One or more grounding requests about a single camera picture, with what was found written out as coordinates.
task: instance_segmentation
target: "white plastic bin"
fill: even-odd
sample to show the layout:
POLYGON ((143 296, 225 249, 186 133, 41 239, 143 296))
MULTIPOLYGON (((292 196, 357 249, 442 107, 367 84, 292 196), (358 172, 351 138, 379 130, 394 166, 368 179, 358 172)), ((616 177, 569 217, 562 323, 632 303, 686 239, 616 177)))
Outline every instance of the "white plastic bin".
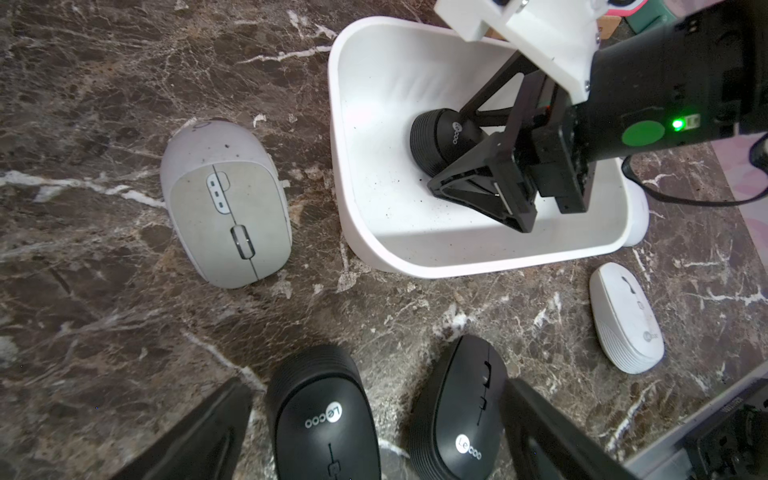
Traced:
MULTIPOLYGON (((344 236, 362 261, 441 278, 601 255, 627 241, 630 196, 618 159, 598 163, 585 214, 560 214, 553 198, 538 198, 531 233, 429 193, 410 153, 413 119, 458 110, 513 52, 505 41, 468 43, 447 28, 386 17, 341 32, 328 64, 333 172, 344 236)), ((511 106, 519 84, 485 108, 511 106)))

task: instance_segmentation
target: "computer mouse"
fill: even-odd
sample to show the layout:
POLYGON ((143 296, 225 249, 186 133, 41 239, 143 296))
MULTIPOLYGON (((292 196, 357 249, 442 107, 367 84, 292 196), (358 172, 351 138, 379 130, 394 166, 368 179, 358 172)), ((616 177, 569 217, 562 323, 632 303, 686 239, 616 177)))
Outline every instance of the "computer mouse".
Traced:
POLYGON ((607 357, 625 373, 642 373, 664 357, 664 338, 640 283, 618 263, 589 279, 594 326, 607 357))
POLYGON ((413 409, 408 450, 422 480, 482 480, 493 471, 502 440, 499 403, 504 360, 490 343, 453 341, 413 409))
POLYGON ((160 167, 168 213, 197 272, 238 288, 278 271, 290 255, 288 204, 261 143, 228 121, 182 128, 160 167))
POLYGON ((284 360, 265 402, 280 480, 381 478, 368 397, 343 349, 315 346, 284 360))

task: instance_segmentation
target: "mouse scroll wheel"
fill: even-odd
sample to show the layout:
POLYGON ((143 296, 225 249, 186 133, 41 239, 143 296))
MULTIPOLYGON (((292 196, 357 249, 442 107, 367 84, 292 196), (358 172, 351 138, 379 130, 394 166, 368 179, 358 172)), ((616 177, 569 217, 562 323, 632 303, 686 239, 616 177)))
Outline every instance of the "mouse scroll wheel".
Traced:
POLYGON ((483 372, 482 381, 486 389, 491 388, 491 364, 484 362, 486 370, 483 372))
POLYGON ((256 251, 253 249, 253 244, 250 241, 250 235, 248 235, 248 230, 246 230, 244 225, 235 225, 230 229, 230 233, 232 234, 232 240, 235 241, 235 247, 237 247, 240 258, 248 260, 256 255, 256 251))

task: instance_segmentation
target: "black cable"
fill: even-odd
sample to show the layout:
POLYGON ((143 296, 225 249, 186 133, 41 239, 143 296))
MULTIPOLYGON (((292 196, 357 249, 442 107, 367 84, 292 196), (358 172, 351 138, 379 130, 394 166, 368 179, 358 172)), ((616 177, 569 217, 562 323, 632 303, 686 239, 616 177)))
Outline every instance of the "black cable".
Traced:
MULTIPOLYGON (((728 202, 712 202, 706 200, 691 200, 688 198, 671 197, 669 195, 662 194, 656 190, 643 184, 643 181, 634 173, 630 162, 632 155, 624 159, 624 163, 621 164, 621 173, 628 179, 636 183, 643 191, 654 200, 658 200, 665 204, 677 204, 677 205, 692 205, 694 207, 738 207, 740 205, 751 204, 757 202, 765 197, 768 197, 768 187, 761 193, 755 195, 752 198, 746 200, 736 200, 728 202)), ((761 170, 766 176, 768 176, 768 134, 760 138, 750 149, 750 163, 753 167, 761 170)))

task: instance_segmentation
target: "dark marble surface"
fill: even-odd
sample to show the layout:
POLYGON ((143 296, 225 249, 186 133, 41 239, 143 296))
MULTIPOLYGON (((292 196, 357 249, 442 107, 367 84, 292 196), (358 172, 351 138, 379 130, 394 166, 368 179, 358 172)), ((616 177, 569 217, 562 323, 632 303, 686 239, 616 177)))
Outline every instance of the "dark marble surface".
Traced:
MULTIPOLYGON (((108 478, 231 376, 256 395, 237 478, 274 478, 264 385, 285 355, 329 341, 357 361, 389 479, 415 478, 411 404, 461 332, 619 459, 765 358, 768 279, 735 210, 652 202, 638 247, 506 273, 417 280, 356 259, 333 194, 324 47, 369 15, 438 22, 431 6, 0 5, 0 478, 108 478), (240 290, 199 278, 161 203, 164 145, 194 118, 248 127, 290 182, 290 261, 240 290), (595 336, 588 279, 609 260, 635 272, 665 335, 639 376, 595 336)), ((667 191, 730 196, 708 145, 636 162, 667 191)))

